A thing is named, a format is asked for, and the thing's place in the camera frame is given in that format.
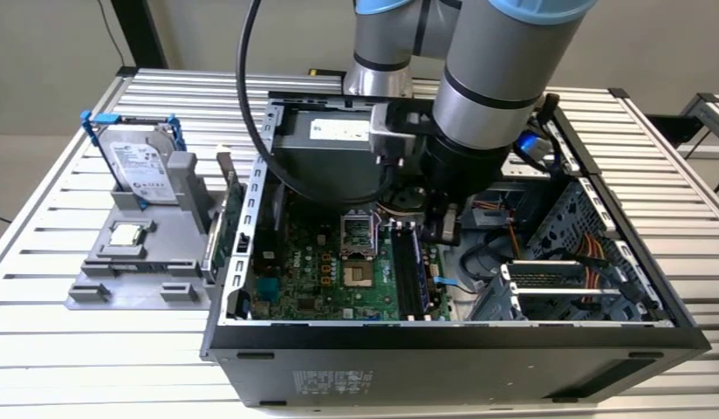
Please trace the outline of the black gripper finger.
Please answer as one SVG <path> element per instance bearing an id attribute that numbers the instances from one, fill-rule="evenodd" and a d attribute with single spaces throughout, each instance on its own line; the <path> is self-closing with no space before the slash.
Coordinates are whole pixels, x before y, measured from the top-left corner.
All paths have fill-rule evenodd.
<path id="1" fill-rule="evenodd" d="M 460 205 L 444 194 L 431 194 L 424 204 L 423 241 L 431 244 L 460 244 Z"/>

